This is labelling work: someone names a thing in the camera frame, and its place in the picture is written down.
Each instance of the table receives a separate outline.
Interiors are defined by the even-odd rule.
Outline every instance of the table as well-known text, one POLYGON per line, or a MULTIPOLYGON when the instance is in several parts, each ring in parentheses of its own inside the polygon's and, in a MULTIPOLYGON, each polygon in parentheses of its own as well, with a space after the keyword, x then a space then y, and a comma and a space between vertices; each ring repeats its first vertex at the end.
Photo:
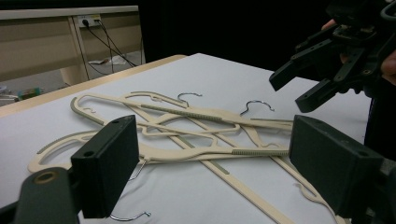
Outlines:
MULTIPOLYGON (((316 82, 295 78, 275 92, 268 81, 271 74, 269 70, 201 53, 175 55, 1 107, 0 207, 18 200, 21 183, 30 174, 27 164, 40 148, 70 133, 101 128, 70 108, 71 100, 84 92, 120 97, 132 91, 153 91, 172 98, 195 92, 202 96, 183 95, 183 100, 196 107, 223 109, 235 114, 243 112, 248 101, 262 100, 275 111, 253 105, 244 117, 293 119, 295 114, 301 114, 294 100, 316 82)), ((364 94, 349 91, 335 95, 325 105, 305 115, 321 119, 362 143, 369 104, 370 99, 364 94)), ((131 114, 131 110, 113 104, 99 104, 95 109, 109 118, 131 114)), ((286 146, 290 142, 287 133, 260 134, 266 141, 286 146)), ((240 144, 249 142, 242 132, 233 137, 240 144)), ((141 134, 140 141, 156 147, 175 147, 162 139, 147 139, 141 134)), ((68 152, 54 160, 67 161, 71 155, 68 152)), ((335 223, 331 212, 321 204, 308 201, 296 186, 296 179, 271 158, 216 162, 293 223, 335 223)), ((140 217, 134 223, 275 223, 199 161, 146 165, 125 187, 113 215, 133 217, 143 211, 152 216, 140 217)), ((81 223, 119 223, 111 218, 79 216, 81 223)))

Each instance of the wall socket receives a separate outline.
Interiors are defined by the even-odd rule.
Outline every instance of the wall socket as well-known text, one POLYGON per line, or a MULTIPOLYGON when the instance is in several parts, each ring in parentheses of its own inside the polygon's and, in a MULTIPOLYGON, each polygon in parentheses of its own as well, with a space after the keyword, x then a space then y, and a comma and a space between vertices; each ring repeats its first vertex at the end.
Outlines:
POLYGON ((86 27, 82 22, 86 20, 88 24, 91 26, 98 26, 100 23, 98 21, 101 20, 100 14, 92 14, 92 15, 81 15, 77 16, 78 18, 78 26, 79 27, 86 27))

